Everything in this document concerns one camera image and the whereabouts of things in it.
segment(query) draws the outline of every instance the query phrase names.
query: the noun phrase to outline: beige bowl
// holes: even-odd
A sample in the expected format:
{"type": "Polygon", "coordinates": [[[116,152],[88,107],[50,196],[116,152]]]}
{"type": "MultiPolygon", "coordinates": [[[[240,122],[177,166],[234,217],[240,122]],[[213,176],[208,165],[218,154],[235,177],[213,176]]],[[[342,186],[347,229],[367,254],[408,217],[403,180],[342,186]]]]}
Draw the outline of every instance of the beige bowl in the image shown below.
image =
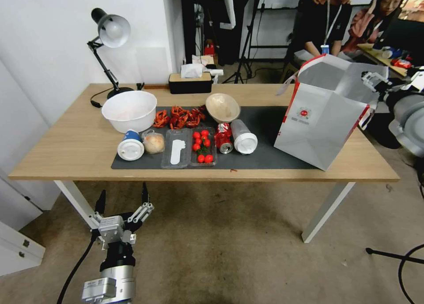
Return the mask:
{"type": "Polygon", "coordinates": [[[240,106],[228,94],[211,94],[206,99],[206,109],[218,123],[231,122],[240,115],[240,106]]]}

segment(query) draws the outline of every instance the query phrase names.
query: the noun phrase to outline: table top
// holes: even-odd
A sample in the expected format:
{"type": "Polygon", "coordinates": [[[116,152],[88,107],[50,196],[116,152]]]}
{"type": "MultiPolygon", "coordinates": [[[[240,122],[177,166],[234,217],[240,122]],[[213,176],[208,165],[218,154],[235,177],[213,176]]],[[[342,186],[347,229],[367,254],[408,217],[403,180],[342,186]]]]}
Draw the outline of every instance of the table top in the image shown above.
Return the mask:
{"type": "MultiPolygon", "coordinates": [[[[276,96],[280,84],[218,84],[241,106],[285,106],[293,85],[276,96]]],[[[361,131],[355,129],[327,171],[319,169],[111,169],[123,135],[110,125],[90,97],[110,87],[91,84],[9,175],[14,180],[166,180],[166,181],[397,181],[399,177],[361,131]]],[[[170,94],[146,89],[159,106],[199,106],[209,94],[170,94]]],[[[106,93],[95,97],[101,104],[106,93]]]]}
{"type": "Polygon", "coordinates": [[[376,62],[380,62],[386,66],[388,66],[390,69],[392,69],[394,72],[400,74],[402,77],[406,77],[406,69],[401,67],[396,67],[391,65],[391,59],[383,58],[381,57],[381,53],[379,50],[373,49],[372,46],[374,44],[358,44],[358,47],[366,53],[367,56],[371,57],[376,62]]]}

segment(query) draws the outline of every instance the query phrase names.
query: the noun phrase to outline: wooden lid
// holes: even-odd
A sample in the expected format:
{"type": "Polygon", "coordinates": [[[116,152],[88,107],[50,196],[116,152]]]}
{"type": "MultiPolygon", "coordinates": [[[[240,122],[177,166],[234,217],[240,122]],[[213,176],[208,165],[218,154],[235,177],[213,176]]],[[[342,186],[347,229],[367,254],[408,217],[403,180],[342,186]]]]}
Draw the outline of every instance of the wooden lid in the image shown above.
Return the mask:
{"type": "Polygon", "coordinates": [[[203,72],[201,78],[181,78],[179,73],[170,74],[169,82],[188,82],[188,81],[211,81],[212,77],[210,72],[203,72]]]}

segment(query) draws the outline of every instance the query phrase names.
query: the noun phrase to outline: cherry tomato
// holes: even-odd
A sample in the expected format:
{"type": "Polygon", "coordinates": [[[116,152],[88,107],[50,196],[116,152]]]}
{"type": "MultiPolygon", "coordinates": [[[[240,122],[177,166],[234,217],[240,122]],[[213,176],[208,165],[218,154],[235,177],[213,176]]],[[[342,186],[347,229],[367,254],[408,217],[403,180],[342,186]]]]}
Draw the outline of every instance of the cherry tomato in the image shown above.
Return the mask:
{"type": "Polygon", "coordinates": [[[204,158],[205,163],[212,163],[213,162],[213,156],[212,155],[206,155],[204,158]]]}

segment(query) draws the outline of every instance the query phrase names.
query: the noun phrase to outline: lamp arm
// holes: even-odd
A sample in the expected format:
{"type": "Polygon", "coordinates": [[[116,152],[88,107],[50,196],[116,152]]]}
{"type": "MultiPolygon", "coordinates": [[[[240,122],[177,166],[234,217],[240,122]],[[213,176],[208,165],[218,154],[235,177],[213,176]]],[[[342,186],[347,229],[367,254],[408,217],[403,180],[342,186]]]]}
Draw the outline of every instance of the lamp arm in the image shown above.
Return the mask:
{"type": "Polygon", "coordinates": [[[93,39],[92,41],[89,41],[87,43],[88,47],[90,47],[90,50],[93,52],[94,56],[96,57],[98,63],[102,66],[106,77],[110,80],[110,82],[113,84],[114,86],[114,90],[117,92],[119,91],[119,87],[118,87],[118,80],[116,79],[115,75],[112,73],[112,71],[110,71],[110,69],[107,69],[105,64],[103,63],[102,59],[100,59],[100,56],[97,54],[97,48],[102,47],[103,44],[102,43],[98,43],[97,42],[98,37],[96,37],[95,39],[93,39]]]}

